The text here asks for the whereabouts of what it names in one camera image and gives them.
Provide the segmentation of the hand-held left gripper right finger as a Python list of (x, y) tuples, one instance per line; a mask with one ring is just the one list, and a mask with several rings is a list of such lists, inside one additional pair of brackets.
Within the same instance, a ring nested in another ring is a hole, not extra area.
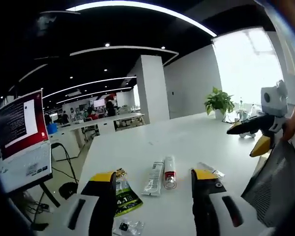
[(198, 236), (255, 236), (256, 211), (228, 192), (208, 170), (191, 170), (192, 212)]

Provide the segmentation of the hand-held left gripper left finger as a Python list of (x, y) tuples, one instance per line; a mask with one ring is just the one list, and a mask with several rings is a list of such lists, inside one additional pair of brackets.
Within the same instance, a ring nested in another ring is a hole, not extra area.
[(116, 209), (116, 172), (98, 173), (64, 204), (62, 234), (110, 236)]

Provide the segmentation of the person's right hand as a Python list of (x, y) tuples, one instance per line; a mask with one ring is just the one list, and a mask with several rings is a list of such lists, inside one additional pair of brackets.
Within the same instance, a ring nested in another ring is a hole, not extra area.
[(281, 137), (282, 141), (289, 141), (295, 134), (295, 107), (290, 118), (286, 119), (283, 128), (283, 136)]

